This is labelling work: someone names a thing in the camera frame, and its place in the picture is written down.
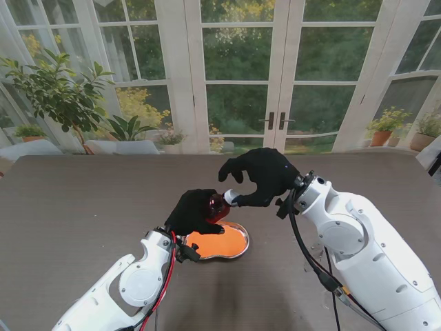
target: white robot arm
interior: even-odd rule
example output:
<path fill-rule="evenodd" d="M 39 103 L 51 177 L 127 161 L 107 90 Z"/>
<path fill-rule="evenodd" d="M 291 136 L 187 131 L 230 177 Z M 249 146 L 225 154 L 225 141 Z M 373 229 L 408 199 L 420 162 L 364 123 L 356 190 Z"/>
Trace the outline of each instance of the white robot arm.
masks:
<path fill-rule="evenodd" d="M 413 250 L 368 199 L 310 173 L 295 207 L 312 221 L 345 285 L 388 331 L 441 330 L 441 300 Z"/>
<path fill-rule="evenodd" d="M 141 240 L 144 256 L 132 254 L 119 259 L 57 322 L 52 331 L 117 331 L 139 324 L 156 303 L 165 277 L 162 267 L 170 262 L 170 235 L 150 231 Z M 143 307 L 128 316 L 109 294 L 110 284 L 121 275 L 119 293 L 129 305 Z"/>

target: table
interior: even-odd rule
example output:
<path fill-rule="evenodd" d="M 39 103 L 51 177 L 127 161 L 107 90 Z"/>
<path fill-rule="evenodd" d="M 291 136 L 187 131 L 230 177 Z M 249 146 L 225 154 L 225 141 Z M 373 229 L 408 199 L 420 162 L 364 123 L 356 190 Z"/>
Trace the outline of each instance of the table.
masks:
<path fill-rule="evenodd" d="M 192 188 L 254 184 L 217 182 L 224 156 L 23 157 L 0 180 L 0 319 L 16 330 L 50 330 L 58 318 L 120 257 L 142 256 L 139 240 L 162 225 Z M 407 155 L 329 154 L 290 157 L 371 199 L 430 270 L 440 288 L 441 189 Z M 303 270 L 287 219 L 276 206 L 236 208 L 249 250 L 235 261 L 177 265 L 161 304 L 159 330 L 336 330 L 330 300 Z M 311 245 L 316 232 L 299 217 Z M 375 330 L 340 306 L 347 330 Z M 153 330 L 154 323 L 148 325 Z"/>

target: red bottle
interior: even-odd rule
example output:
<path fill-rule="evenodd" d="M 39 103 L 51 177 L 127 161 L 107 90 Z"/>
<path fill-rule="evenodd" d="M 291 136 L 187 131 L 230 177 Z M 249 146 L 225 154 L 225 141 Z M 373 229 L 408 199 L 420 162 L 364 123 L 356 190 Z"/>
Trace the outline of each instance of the red bottle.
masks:
<path fill-rule="evenodd" d="M 233 190 L 228 190 L 224 194 L 213 194 L 209 198 L 209 216 L 206 218 L 206 221 L 216 223 L 226 217 L 229 213 L 229 209 L 236 205 L 232 203 L 232 200 L 237 196 L 238 194 Z"/>

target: black glove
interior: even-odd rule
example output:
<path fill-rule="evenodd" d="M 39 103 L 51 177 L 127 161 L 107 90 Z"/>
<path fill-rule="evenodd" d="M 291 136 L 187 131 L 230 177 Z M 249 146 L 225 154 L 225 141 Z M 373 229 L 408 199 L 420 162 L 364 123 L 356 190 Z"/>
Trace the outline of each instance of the black glove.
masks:
<path fill-rule="evenodd" d="M 216 190 L 190 190 L 182 195 L 165 222 L 166 228 L 175 234 L 186 236 L 193 231 L 201 234 L 220 234 L 224 232 L 222 226 L 208 223 L 209 198 L 216 194 Z"/>
<path fill-rule="evenodd" d="M 275 196 L 291 189 L 299 171 L 287 158 L 275 149 L 257 148 L 235 159 L 229 159 L 219 170 L 219 181 L 232 174 L 238 183 L 243 182 L 242 171 L 248 172 L 249 180 L 256 183 L 257 190 L 250 195 L 239 195 L 233 202 L 239 206 L 267 207 Z"/>

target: orange powder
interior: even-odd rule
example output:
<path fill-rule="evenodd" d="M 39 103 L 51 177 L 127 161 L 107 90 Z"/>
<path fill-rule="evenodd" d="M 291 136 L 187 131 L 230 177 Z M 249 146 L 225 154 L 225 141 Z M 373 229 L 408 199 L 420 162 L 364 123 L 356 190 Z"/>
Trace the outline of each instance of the orange powder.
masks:
<path fill-rule="evenodd" d="M 223 234 L 200 234 L 193 232 L 186 238 L 186 244 L 192 246 L 195 243 L 199 246 L 197 253 L 202 259 L 210 257 L 235 257 L 240 255 L 247 248 L 247 232 L 242 226 L 219 221 L 218 225 L 223 226 L 225 233 Z"/>

